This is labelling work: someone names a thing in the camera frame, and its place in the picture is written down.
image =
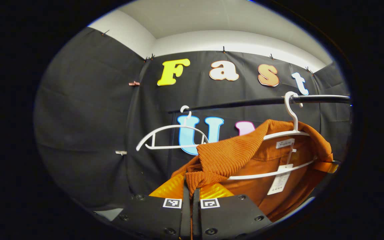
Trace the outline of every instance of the clothing tag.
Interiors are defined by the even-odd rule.
[[[278,171],[286,168],[292,168],[292,167],[293,167],[293,164],[280,165],[278,167]],[[268,191],[268,195],[282,192],[284,190],[285,184],[287,184],[290,173],[291,171],[276,175],[275,179],[273,180],[272,186]]]
[[[294,138],[290,138],[284,141],[276,142],[276,149],[279,149],[281,147],[290,146],[292,143],[294,143]]]

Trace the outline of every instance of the clothes hanger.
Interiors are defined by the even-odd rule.
[[[294,125],[293,126],[293,130],[292,131],[276,132],[276,133],[273,133],[273,134],[269,134],[269,135],[266,135],[265,137],[263,137],[263,140],[269,140],[269,139],[273,139],[273,138],[279,138],[279,137],[285,137],[285,136],[291,136],[291,135],[309,136],[309,134],[306,133],[306,132],[298,131],[299,124],[298,124],[298,120],[297,120],[297,115],[290,108],[290,98],[291,98],[291,96],[298,97],[297,93],[289,91],[289,92],[285,93],[284,104],[285,104],[285,109],[287,110],[288,114],[293,118],[293,125]],[[287,160],[287,164],[285,165],[285,168],[282,168],[282,169],[280,169],[280,170],[278,170],[276,172],[254,174],[254,175],[243,175],[243,176],[230,176],[227,180],[257,179],[257,178],[263,178],[263,177],[268,177],[268,176],[274,176],[274,175],[278,175],[278,174],[287,173],[287,172],[291,172],[291,171],[297,170],[299,168],[308,166],[309,164],[314,162],[314,160],[311,160],[311,161],[309,161],[307,163],[304,163],[302,165],[299,165],[299,166],[296,166],[296,167],[287,168],[286,166],[290,162],[290,157],[291,157],[291,153],[292,152],[296,152],[296,149],[293,149],[291,147],[290,155],[288,156],[288,160]]]
[[[188,106],[184,105],[182,106],[182,108],[180,109],[180,112],[183,113],[183,111],[185,109],[189,108]],[[202,138],[201,138],[201,144],[205,144],[205,143],[208,143],[208,138],[207,136],[204,134],[204,132],[202,132],[201,130],[199,129],[196,129],[194,127],[190,127],[190,126],[187,126],[186,125],[186,121],[192,116],[192,112],[189,111],[189,114],[188,116],[185,118],[184,122],[183,122],[183,125],[169,125],[169,126],[164,126],[164,127],[160,127],[160,128],[157,128],[155,129],[154,131],[152,132],[149,132],[148,135],[146,135],[144,138],[142,138],[142,140],[140,140],[139,144],[137,144],[136,146],[136,150],[137,152],[140,150],[140,148],[142,147],[142,145],[145,143],[146,140],[148,140],[149,138],[152,137],[152,145],[149,146],[148,144],[145,144],[145,146],[148,148],[148,149],[175,149],[175,148],[186,148],[186,147],[195,147],[195,146],[198,146],[199,144],[194,144],[194,145],[182,145],[182,146],[155,146],[155,135],[157,132],[160,132],[162,130],[165,130],[165,129],[172,129],[172,128],[190,128],[190,129],[194,129],[195,131],[199,132],[202,134]]]

